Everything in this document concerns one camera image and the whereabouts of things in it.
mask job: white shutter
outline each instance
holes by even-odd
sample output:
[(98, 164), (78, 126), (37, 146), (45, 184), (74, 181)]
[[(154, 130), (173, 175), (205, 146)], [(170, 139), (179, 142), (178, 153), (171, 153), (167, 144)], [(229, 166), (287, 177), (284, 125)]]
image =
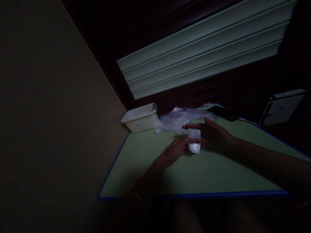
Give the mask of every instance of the white shutter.
[(135, 99), (277, 54), (296, 0), (245, 0), (117, 61)]

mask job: plastic packaging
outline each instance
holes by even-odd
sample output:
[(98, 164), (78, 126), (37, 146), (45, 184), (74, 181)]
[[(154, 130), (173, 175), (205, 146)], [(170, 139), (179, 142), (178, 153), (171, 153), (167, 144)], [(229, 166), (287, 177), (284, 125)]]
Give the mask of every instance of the plastic packaging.
[(167, 131), (174, 131), (180, 135), (186, 131), (182, 126), (190, 123), (193, 120), (193, 115), (189, 111), (175, 107), (171, 112), (160, 116), (160, 124), (155, 128), (155, 134), (161, 134)]
[[(199, 129), (189, 129), (189, 138), (201, 139), (201, 131)], [(189, 151), (195, 154), (200, 154), (201, 143), (189, 143)]]
[(200, 109), (198, 110), (195, 108), (187, 108), (187, 107), (185, 108), (185, 110), (192, 113), (194, 120), (204, 120), (204, 118), (207, 117), (211, 121), (216, 122), (219, 119), (218, 116), (215, 116), (215, 115), (213, 115), (212, 112), (209, 112), (206, 110), (200, 110)]
[(201, 107), (211, 107), (213, 106), (214, 104), (212, 104), (211, 102), (208, 102), (206, 104), (203, 104)]
[(179, 108), (175, 107), (171, 112), (160, 116), (160, 124), (155, 128), (156, 135), (167, 131), (173, 131), (178, 135), (186, 132), (182, 126), (192, 122), (193, 120), (204, 120), (207, 117), (212, 121), (217, 121), (218, 116), (206, 110), (197, 110), (195, 108)]

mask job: white box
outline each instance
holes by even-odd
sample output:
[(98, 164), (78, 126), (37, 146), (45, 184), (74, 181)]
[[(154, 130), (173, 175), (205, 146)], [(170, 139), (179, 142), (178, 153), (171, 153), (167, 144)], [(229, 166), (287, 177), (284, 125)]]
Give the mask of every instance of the white box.
[(148, 104), (128, 111), (121, 119), (132, 133), (153, 129), (159, 125), (156, 104)]

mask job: packaging material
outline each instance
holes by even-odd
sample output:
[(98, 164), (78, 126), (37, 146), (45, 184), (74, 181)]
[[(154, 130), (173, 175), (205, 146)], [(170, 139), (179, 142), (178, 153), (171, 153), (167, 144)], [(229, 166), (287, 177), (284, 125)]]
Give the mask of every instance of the packaging material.
[(167, 131), (174, 131), (181, 135), (186, 129), (182, 126), (190, 123), (193, 120), (193, 115), (183, 108), (175, 107), (171, 112), (160, 116), (160, 124), (155, 128), (155, 134), (161, 134)]
[(187, 130), (182, 126), (192, 122), (193, 120), (204, 120), (207, 117), (212, 121), (217, 121), (218, 116), (206, 110), (197, 110), (195, 108), (179, 108), (175, 107), (171, 112), (160, 116), (160, 124), (155, 128), (156, 135), (167, 131), (173, 131), (178, 135), (185, 133)]
[(190, 112), (193, 115), (194, 120), (204, 120), (205, 117), (209, 118), (211, 121), (216, 122), (219, 117), (215, 116), (212, 112), (206, 110), (200, 110), (195, 108), (185, 108), (187, 112)]
[[(189, 129), (189, 138), (201, 139), (201, 131), (199, 129)], [(189, 151), (191, 153), (200, 154), (201, 143), (189, 143)]]
[(211, 107), (214, 106), (214, 104), (212, 104), (211, 102), (208, 102), (206, 104), (203, 104), (201, 107)]

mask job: black device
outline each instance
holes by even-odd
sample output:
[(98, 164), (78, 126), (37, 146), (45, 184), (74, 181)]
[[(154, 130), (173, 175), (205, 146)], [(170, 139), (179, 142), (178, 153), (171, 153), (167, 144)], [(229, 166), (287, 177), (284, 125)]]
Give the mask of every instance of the black device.
[(207, 109), (207, 111), (212, 112), (214, 115), (222, 117), (223, 119), (231, 122), (239, 119), (242, 116), (241, 113), (219, 106), (211, 107)]

